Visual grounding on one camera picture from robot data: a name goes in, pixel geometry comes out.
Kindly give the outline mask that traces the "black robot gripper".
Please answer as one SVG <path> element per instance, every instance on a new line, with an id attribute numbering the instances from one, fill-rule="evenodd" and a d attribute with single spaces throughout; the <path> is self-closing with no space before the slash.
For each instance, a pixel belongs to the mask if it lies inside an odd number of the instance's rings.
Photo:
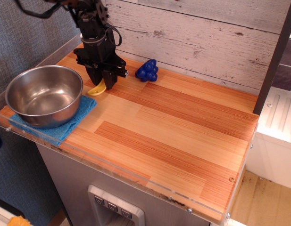
<path id="1" fill-rule="evenodd" d="M 83 43 L 74 49 L 77 63 L 85 66 L 92 81 L 97 86 L 104 79 L 107 90 L 117 83 L 117 76 L 127 77 L 126 62 L 116 54 L 116 47 L 110 41 L 100 44 Z"/>

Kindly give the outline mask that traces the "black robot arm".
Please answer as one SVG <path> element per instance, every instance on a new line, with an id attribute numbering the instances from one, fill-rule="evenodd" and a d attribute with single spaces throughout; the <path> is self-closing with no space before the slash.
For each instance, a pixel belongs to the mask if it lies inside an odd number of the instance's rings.
<path id="1" fill-rule="evenodd" d="M 122 36 L 116 41 L 114 32 L 119 32 L 108 23 L 108 8 L 100 0 L 66 0 L 76 26 L 80 29 L 83 48 L 76 48 L 77 63 L 85 66 L 94 85 L 105 82 L 111 90 L 119 76 L 126 77 L 126 62 L 116 54 L 122 44 Z"/>

